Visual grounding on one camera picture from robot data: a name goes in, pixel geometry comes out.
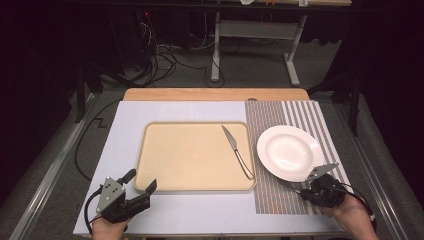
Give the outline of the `aluminium floor rail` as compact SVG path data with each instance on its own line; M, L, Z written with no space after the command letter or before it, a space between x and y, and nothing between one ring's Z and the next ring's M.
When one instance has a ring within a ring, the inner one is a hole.
M360 169L365 175L364 179L367 181L367 185L372 193L375 205L377 206L377 212L379 213L379 217L377 219L378 228L381 228L382 223L384 223L393 240L408 240L408 236L399 221L399 217L395 212L389 195L383 189L383 185L378 179L360 139L353 134L351 127L349 126L348 115L345 112L345 108L340 104L336 104L334 108L338 117L341 119L344 129L347 131L347 134L352 141L356 153L359 156L358 163L360 165Z
M12 222L11 233L6 240L28 239L60 178L69 152L86 124L87 115L91 113L98 99L98 95L94 93L84 97L82 103L85 109L79 118L77 97L71 97L70 102L74 109L53 134L5 205L5 209L10 211L10 216L16 218Z

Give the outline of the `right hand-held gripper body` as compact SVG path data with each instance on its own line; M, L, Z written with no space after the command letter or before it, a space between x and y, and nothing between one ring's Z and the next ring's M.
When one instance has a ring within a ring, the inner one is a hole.
M347 190L339 180L329 174L329 171L337 166L337 163L331 163L314 167L307 177L310 188L299 191L302 199L319 207L333 208L340 205Z

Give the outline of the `silver table knife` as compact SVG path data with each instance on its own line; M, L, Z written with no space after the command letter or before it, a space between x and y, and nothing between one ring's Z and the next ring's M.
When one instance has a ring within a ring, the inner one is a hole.
M246 175L246 177L249 180L253 180L254 175L250 171L250 169L247 167L247 165L245 164L241 154L239 153L239 150L237 148L237 142L236 142L235 138L233 137L233 135L230 133L230 131L225 126L221 125L221 127L224 131L224 134L226 135L226 138L227 138L227 140L228 140L228 142L229 142L229 144L230 144L230 146L231 146L231 148L232 148L232 150L233 150L233 152L234 152L234 154L235 154L235 156L236 156L236 158L237 158L237 160L238 160L238 162L239 162L239 164L240 164L240 166L241 166L241 168L244 172L244 174Z

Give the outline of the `person's right hand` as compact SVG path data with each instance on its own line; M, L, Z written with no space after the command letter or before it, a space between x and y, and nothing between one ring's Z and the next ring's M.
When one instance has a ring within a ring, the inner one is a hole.
M322 207L321 211L333 217L345 230L365 228L371 224L366 208L358 199L350 195L346 196L340 205L333 208Z

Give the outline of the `beige plastic tray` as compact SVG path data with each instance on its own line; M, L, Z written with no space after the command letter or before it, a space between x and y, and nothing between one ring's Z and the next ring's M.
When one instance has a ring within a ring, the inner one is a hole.
M244 174L221 125L253 171L249 130L243 122L152 122L144 130L134 187L144 190L156 179L161 193L253 189L256 180Z

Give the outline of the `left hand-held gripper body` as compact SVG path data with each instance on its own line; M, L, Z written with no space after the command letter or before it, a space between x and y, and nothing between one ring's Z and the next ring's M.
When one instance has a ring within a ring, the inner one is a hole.
M124 184L129 181L130 178L128 177L118 180L111 177L105 179L96 213L110 223L125 222L150 207L150 192L148 190L131 200L126 199Z

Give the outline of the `grey striped placemat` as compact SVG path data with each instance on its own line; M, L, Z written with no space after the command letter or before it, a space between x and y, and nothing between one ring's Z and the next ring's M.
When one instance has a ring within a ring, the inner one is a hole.
M304 201L291 188L283 186L258 158L255 145L259 136L268 128L278 125L297 127L309 133L321 146L324 163L338 163L329 172L342 183L349 184L345 169L327 128L317 101L247 101L246 118L256 165L256 187L254 189L257 214L320 215L311 203Z

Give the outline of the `person's left hand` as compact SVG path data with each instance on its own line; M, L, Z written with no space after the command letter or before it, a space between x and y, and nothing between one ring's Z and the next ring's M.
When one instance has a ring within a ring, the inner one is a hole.
M122 240L129 221L110 223L103 217L96 217L92 222L93 240Z

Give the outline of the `black metal stand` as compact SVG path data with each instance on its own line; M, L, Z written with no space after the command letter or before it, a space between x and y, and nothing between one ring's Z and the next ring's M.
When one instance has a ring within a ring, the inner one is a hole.
M348 126L351 132L357 136L357 117L359 113L359 96L361 82L358 77L348 73L330 77L322 83L307 89L308 95L334 88L331 101L335 104L349 103Z
M136 86L135 83L105 69L100 64L92 61L83 61L78 65L76 70L76 123L80 123L82 121L83 116L88 110L88 100L86 99L85 87L88 87L93 94L101 94L104 89L103 84L101 83L102 75L106 75L126 87Z

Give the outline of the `white round plate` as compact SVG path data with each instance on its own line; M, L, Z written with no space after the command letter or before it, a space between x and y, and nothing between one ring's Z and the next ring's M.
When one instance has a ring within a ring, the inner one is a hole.
M287 125L265 130L258 139L257 153L269 172L289 182L306 181L313 169L325 162L323 150L315 138Z

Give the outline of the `white metal desk frame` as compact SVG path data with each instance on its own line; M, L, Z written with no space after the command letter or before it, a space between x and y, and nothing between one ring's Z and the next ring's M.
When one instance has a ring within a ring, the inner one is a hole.
M301 10L311 7L350 7L352 0L217 0L223 2L239 2L243 6L260 6L275 8L276 6L299 7ZM220 68L220 40L222 37L257 38L286 40L291 42L291 49L283 55L286 70L292 86L300 85L293 59L301 39L308 15L303 14L297 21L266 22L264 20L222 20L221 13L215 15L214 51L211 65L211 82L217 84L223 81Z

